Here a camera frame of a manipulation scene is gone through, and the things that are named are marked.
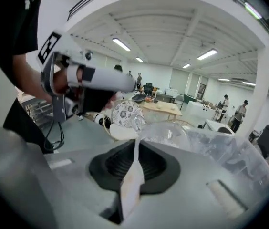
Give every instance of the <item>black shirt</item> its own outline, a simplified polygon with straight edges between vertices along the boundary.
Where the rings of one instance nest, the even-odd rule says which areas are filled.
[[[40,3],[41,0],[0,0],[0,68],[15,86],[17,82],[13,73],[13,55],[37,49]],[[10,107],[3,127],[19,134],[26,142],[39,145],[43,153],[52,152],[51,143],[17,99]]]
[[[0,68],[17,86],[12,56],[37,50],[41,0],[0,0]]]

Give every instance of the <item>black office chair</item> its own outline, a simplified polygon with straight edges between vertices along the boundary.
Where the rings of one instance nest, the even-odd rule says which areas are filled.
[[[151,83],[146,83],[146,85],[144,86],[144,93],[147,95],[147,96],[152,96],[153,95],[153,84]]]

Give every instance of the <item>black cable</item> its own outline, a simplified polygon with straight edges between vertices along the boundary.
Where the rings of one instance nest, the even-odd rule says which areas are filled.
[[[55,148],[48,148],[48,147],[46,146],[46,143],[47,143],[49,134],[50,134],[50,132],[51,132],[53,126],[54,126],[54,123],[55,123],[55,121],[52,121],[51,127],[50,127],[50,129],[49,129],[47,135],[45,136],[45,140],[44,140],[44,143],[43,143],[43,147],[44,147],[44,149],[47,150],[47,151],[54,151],[54,150],[57,150],[57,149],[61,148],[61,147],[63,146],[63,144],[64,144],[64,133],[63,133],[63,130],[62,130],[62,125],[58,122],[58,126],[59,126],[59,129],[60,129],[60,141],[56,141],[56,142],[51,143],[53,146],[54,146],[55,144],[58,144],[58,146],[55,147]]]

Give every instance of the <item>person standing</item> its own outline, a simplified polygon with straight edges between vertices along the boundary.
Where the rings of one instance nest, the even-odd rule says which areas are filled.
[[[220,115],[220,118],[218,119],[218,122],[221,122],[222,117],[225,115],[225,112],[227,112],[228,106],[229,106],[229,103],[230,103],[228,95],[225,95],[224,98],[225,98],[225,100],[222,103],[223,107],[222,107],[221,115]]]
[[[243,117],[246,117],[246,106],[248,105],[248,101],[245,100],[243,105],[239,106],[235,112],[234,121],[231,126],[231,130],[236,133],[241,123]]]
[[[138,76],[138,79],[136,81],[136,86],[138,88],[138,91],[140,90],[141,88],[141,82],[142,82],[142,77],[141,77],[141,73],[139,73],[139,76]]]

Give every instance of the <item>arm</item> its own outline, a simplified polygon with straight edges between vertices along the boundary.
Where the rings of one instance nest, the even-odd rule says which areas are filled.
[[[30,67],[26,62],[25,54],[13,56],[13,72],[20,90],[37,98],[44,99],[47,102],[52,101],[52,97],[42,88],[40,72]],[[81,78],[82,70],[79,69],[77,79],[81,80]],[[56,92],[63,93],[68,87],[65,71],[55,73],[53,81]]]
[[[52,101],[52,97],[41,86],[40,72],[29,66],[25,54],[14,55],[12,66],[20,90],[48,102]]]

